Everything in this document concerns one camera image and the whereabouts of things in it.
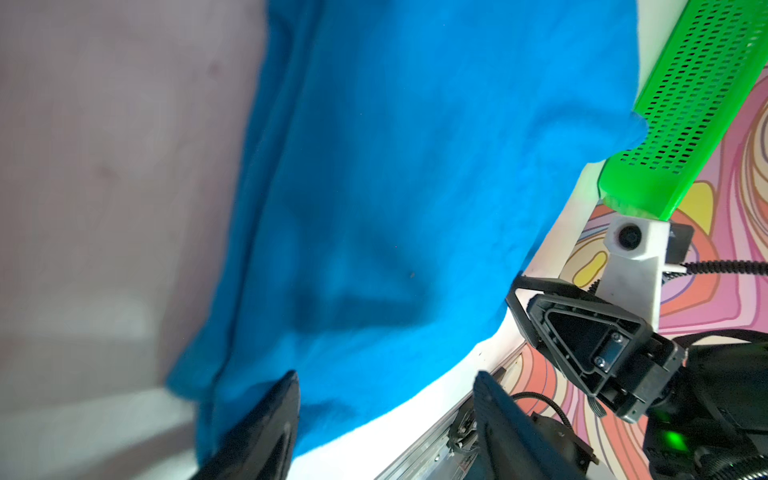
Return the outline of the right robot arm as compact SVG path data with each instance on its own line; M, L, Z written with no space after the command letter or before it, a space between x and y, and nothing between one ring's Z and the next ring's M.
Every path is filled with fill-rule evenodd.
M556 279L517 277L506 298L525 340L599 407L647 421L654 479L767 476L767 336L669 339L640 316Z

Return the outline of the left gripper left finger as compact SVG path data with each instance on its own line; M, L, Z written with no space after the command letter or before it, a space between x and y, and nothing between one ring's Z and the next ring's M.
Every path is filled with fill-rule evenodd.
M287 372L226 436L192 480L284 480L297 440L298 374Z

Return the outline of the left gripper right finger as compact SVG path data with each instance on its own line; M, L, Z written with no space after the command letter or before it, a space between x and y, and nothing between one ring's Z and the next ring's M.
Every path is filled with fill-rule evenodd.
M487 372L473 383L476 432L485 479L585 479L591 448L550 417L526 415Z

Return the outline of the blue t-shirt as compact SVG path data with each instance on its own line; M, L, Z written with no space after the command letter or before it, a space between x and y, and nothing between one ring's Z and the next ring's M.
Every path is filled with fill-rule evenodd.
M633 1L271 1L210 315L168 377L205 463L296 371L305 453L501 325L583 168L639 145Z

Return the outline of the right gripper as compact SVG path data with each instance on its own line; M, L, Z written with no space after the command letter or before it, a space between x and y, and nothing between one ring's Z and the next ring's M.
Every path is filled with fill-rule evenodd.
M621 420L669 395L684 350L641 317L558 279L519 276L506 302L526 342Z

